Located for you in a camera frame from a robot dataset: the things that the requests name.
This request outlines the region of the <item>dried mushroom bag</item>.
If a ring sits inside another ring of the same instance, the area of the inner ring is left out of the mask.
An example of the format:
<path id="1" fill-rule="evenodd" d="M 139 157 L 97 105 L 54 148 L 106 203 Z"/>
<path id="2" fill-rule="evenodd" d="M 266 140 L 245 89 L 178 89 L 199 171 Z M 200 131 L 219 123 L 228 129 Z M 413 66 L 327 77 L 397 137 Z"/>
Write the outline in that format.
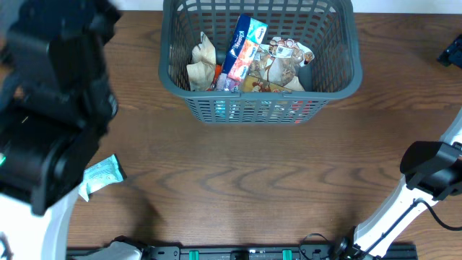
<path id="1" fill-rule="evenodd" d="M 315 59 L 308 47 L 291 38 L 273 37 L 269 44 L 262 44 L 260 48 L 266 58 L 266 66 L 261 74 L 264 80 L 291 91 L 305 91 L 299 72 Z"/>
<path id="2" fill-rule="evenodd" d="M 215 77 L 216 50 L 204 32 L 200 34 L 201 42 L 191 51 L 192 62 L 186 66 L 190 90 L 207 91 Z"/>
<path id="3" fill-rule="evenodd" d="M 263 79 L 266 68 L 272 64 L 270 45 L 262 44 L 259 46 L 257 53 L 249 68 L 249 75 Z"/>

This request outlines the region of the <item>Kleenex tissue multipack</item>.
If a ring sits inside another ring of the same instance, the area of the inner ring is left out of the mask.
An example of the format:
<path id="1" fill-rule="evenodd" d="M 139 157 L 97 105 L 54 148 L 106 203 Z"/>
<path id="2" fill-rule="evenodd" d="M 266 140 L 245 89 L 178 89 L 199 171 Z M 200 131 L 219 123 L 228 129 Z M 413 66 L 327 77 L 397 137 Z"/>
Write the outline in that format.
<path id="1" fill-rule="evenodd" d="M 240 91 L 267 29 L 266 23 L 245 14 L 239 16 L 215 90 Z"/>

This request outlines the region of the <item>San Remo spaghetti packet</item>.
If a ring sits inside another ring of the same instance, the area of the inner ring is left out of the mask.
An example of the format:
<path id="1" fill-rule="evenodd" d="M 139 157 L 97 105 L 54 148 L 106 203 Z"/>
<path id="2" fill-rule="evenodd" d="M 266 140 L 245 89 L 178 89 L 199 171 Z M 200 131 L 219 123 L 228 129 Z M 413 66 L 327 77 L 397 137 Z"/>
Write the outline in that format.
<path id="1" fill-rule="evenodd" d="M 222 73 L 222 67 L 216 65 L 215 76 L 211 86 L 207 91 L 224 91 L 224 92 L 292 92 L 292 90 L 281 87 L 277 84 L 259 79 L 253 76 L 247 76 L 243 82 L 235 81 Z"/>

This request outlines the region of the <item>small teal white packet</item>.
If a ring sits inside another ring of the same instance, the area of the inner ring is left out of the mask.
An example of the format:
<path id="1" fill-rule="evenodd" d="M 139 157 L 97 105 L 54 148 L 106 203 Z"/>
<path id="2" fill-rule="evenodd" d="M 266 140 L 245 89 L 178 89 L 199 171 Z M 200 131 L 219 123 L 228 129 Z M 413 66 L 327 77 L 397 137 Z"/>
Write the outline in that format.
<path id="1" fill-rule="evenodd" d="M 116 154 L 94 164 L 84 171 L 82 182 L 79 186 L 79 195 L 88 202 L 90 195 L 104 187 L 121 183 L 126 179 L 126 174 Z"/>

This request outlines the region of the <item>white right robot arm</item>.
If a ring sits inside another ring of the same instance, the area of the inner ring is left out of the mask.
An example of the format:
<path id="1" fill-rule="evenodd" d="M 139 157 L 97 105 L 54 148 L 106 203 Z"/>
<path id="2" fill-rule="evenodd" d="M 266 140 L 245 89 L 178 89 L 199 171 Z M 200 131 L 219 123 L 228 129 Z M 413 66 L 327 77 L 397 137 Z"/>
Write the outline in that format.
<path id="1" fill-rule="evenodd" d="M 382 259 L 394 240 L 422 212 L 450 231 L 432 209 L 461 194 L 461 113 L 437 141 L 416 141 L 400 163 L 401 178 L 391 195 L 331 249 L 329 259 Z"/>

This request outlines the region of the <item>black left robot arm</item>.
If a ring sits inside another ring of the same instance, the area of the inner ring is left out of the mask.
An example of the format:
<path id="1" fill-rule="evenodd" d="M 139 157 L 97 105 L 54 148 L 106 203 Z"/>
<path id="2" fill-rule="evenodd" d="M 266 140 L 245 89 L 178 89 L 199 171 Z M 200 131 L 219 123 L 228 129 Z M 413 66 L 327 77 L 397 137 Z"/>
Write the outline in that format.
<path id="1" fill-rule="evenodd" d="M 65 259 L 84 169 L 116 116 L 108 0 L 1 3 L 1 257 Z"/>

